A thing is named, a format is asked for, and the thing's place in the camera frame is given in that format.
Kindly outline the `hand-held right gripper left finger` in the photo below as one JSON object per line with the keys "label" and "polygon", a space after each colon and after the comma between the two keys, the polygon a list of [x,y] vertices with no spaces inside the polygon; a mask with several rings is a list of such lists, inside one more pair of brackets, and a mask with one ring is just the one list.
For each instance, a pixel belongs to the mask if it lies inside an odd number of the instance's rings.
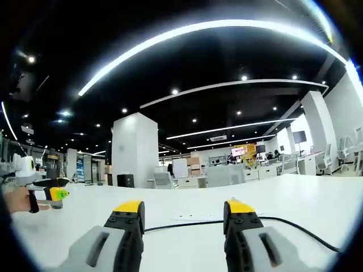
{"label": "hand-held right gripper left finger", "polygon": [[145,233],[145,204],[128,201],[113,209],[69,249],[57,271],[139,271]]}

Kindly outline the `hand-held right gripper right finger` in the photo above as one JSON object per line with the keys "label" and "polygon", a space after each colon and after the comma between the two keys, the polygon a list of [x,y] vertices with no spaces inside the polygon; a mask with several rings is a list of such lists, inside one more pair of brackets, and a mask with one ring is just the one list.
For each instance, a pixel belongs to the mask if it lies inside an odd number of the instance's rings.
{"label": "hand-held right gripper right finger", "polygon": [[263,226],[254,208],[239,200],[224,203],[224,251],[228,271],[312,271],[297,248],[273,227]]}

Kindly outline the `person's left hand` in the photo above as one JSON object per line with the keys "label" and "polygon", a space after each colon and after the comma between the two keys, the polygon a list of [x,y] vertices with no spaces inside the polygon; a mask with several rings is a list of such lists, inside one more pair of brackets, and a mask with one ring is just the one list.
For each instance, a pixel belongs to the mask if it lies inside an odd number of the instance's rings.
{"label": "person's left hand", "polygon": [[5,195],[10,214],[31,211],[30,193],[26,187],[19,187]]}

